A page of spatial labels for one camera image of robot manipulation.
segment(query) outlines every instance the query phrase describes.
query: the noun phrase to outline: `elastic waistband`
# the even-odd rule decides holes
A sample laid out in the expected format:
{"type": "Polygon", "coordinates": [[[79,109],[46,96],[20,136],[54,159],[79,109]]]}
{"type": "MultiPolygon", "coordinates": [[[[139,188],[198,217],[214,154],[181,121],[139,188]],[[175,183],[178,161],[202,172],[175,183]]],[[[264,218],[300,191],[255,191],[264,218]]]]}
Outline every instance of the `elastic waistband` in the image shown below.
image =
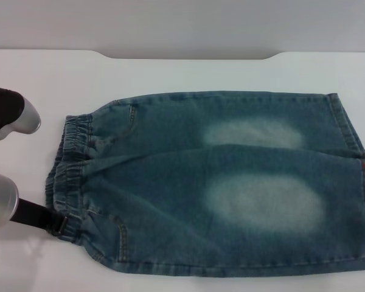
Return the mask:
{"type": "Polygon", "coordinates": [[[60,239],[73,243],[77,243],[82,223],[82,165],[89,159],[91,121],[91,114],[66,117],[54,166],[46,180],[46,206],[68,217],[60,239]]]}

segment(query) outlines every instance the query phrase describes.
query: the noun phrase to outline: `white table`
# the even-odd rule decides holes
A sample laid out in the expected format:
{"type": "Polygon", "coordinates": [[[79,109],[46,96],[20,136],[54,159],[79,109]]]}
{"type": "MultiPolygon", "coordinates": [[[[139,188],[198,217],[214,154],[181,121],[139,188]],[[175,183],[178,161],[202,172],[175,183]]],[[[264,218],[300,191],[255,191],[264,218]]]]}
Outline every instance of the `white table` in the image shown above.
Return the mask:
{"type": "MultiPolygon", "coordinates": [[[[289,52],[266,60],[115,60],[80,50],[0,50],[0,87],[42,117],[33,135],[0,141],[0,173],[21,197],[44,204],[64,118],[114,99],[171,91],[337,92],[365,146],[365,53],[289,52]]],[[[122,274],[44,231],[0,228],[0,292],[365,291],[365,271],[302,277],[202,279],[122,274]]]]}

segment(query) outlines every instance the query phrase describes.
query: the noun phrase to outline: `jeans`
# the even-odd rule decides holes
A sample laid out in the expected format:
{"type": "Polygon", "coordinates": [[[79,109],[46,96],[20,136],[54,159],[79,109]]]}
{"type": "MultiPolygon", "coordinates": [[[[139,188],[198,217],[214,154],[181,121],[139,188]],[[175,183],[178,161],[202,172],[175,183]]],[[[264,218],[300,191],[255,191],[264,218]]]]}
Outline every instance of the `jeans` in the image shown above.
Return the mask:
{"type": "Polygon", "coordinates": [[[60,239],[125,273],[365,269],[365,149],[336,94],[182,92],[68,116],[60,239]]]}

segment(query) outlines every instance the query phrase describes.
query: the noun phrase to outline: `blue denim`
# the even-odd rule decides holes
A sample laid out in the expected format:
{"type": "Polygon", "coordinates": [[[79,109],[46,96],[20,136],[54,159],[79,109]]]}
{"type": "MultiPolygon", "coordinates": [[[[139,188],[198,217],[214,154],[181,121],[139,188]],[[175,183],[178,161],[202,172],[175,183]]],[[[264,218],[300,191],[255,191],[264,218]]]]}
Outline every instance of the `blue denim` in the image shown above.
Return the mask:
{"type": "Polygon", "coordinates": [[[336,94],[182,92],[66,118],[46,184],[60,239],[116,271],[365,269],[365,149],[336,94]]]}

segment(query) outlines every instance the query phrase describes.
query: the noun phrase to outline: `gray wall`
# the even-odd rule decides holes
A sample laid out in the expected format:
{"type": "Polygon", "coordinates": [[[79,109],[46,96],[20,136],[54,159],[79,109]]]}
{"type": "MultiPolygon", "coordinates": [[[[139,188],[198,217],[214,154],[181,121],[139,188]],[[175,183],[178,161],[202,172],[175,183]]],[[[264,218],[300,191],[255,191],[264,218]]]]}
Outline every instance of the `gray wall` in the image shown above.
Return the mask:
{"type": "Polygon", "coordinates": [[[365,0],[0,0],[0,49],[114,58],[365,52],[365,0]]]}

